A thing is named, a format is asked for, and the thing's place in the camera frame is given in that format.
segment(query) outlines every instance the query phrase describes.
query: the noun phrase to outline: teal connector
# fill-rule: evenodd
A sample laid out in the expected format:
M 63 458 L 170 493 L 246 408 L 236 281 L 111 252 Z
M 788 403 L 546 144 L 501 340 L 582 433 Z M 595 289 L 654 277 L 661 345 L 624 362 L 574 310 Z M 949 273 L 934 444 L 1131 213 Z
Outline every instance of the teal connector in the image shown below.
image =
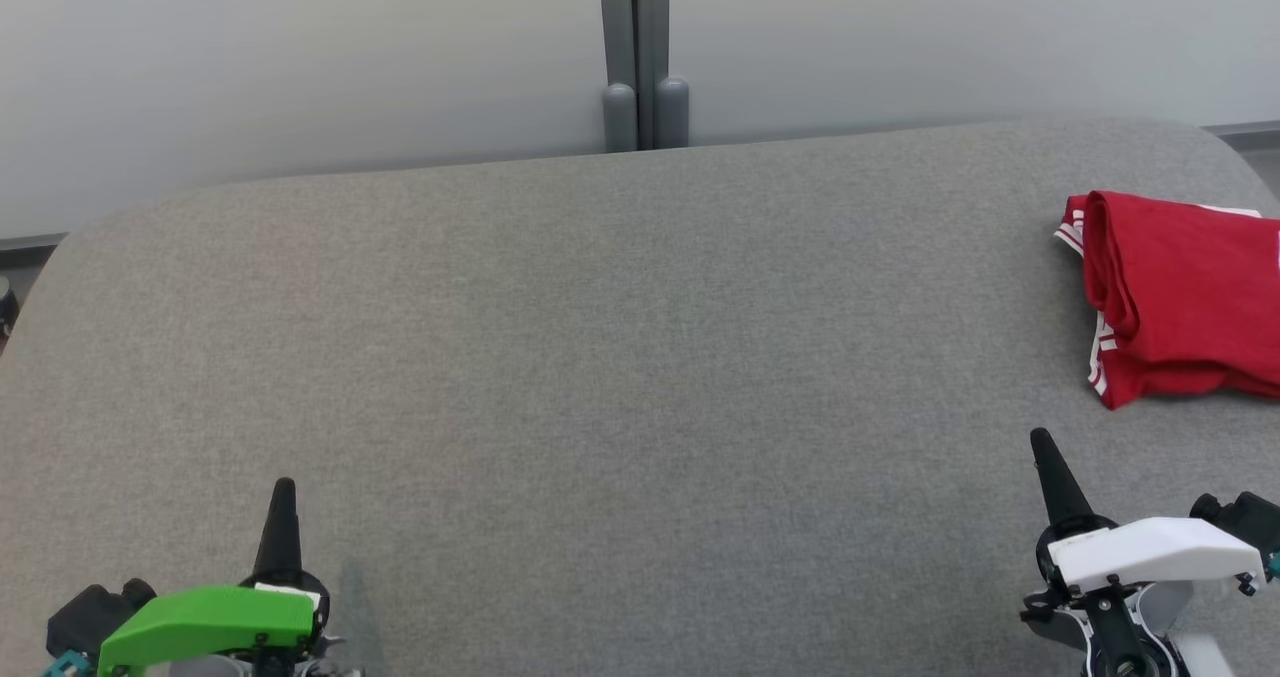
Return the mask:
M 88 660 L 78 653 L 67 650 L 63 653 L 63 657 L 55 659 L 54 663 L 49 665 L 49 669 L 45 672 L 45 677 L 79 677 L 81 674 L 88 676 L 92 673 L 93 669 L 88 665 Z

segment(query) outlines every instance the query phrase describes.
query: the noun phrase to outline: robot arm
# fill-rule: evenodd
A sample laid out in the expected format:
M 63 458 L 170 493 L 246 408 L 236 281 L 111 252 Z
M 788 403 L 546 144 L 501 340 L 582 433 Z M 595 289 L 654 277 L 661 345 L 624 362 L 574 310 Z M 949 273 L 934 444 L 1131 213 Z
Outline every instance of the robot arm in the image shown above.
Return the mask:
M 155 664 L 186 676 L 338 674 L 324 659 L 329 591 L 302 569 L 293 480 L 276 481 L 253 572 L 237 585 L 156 596 L 141 580 L 120 595 L 82 591 L 49 621 L 47 674 L 141 676 Z M 348 672 L 347 677 L 360 677 Z
M 1050 526 L 1036 546 L 1046 589 L 1021 613 L 1037 635 L 1080 649 L 1088 677 L 1230 677 L 1210 637 L 1166 631 L 1192 584 L 1235 578 L 1253 596 L 1280 567 L 1280 508 L 1244 493 L 1203 495 L 1190 518 L 1119 526 L 1093 512 L 1048 431 L 1032 449 Z

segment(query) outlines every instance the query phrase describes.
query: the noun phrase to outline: gray baseboard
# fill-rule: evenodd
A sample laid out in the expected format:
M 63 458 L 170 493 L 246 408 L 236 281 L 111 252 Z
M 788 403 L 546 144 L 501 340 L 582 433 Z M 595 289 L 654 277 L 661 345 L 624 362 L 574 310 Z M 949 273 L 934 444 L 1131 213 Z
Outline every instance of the gray baseboard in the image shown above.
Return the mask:
M 1236 152 L 1258 148 L 1280 148 L 1280 122 L 1245 122 L 1243 125 L 1204 127 Z

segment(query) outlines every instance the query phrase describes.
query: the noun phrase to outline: gray fabric surface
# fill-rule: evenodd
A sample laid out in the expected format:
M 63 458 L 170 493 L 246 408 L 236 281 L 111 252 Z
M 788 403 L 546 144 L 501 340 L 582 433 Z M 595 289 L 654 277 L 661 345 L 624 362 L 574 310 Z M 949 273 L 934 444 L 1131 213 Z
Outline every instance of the gray fabric surface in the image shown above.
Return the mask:
M 70 235 L 0 361 L 0 664 L 239 580 L 274 477 L 372 674 L 1024 674 L 1051 427 L 1096 508 L 1280 498 L 1276 404 L 1108 412 L 1083 189 L 1280 212 L 1190 127 L 1025 122 L 228 186 Z M 1201 595 L 1238 674 L 1280 596 Z

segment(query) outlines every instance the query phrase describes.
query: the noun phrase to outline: white plastic cover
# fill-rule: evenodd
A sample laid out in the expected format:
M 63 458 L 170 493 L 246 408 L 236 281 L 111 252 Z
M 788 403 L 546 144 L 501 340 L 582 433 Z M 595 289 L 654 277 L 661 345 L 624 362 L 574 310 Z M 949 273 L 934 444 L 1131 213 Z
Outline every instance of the white plastic cover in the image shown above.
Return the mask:
M 1124 585 L 1165 580 L 1221 580 L 1248 572 L 1262 575 L 1262 557 L 1252 545 L 1204 522 L 1185 517 L 1151 517 L 1048 545 L 1066 585 L 1092 591 L 1116 575 Z M 1254 580 L 1262 587 L 1266 580 Z

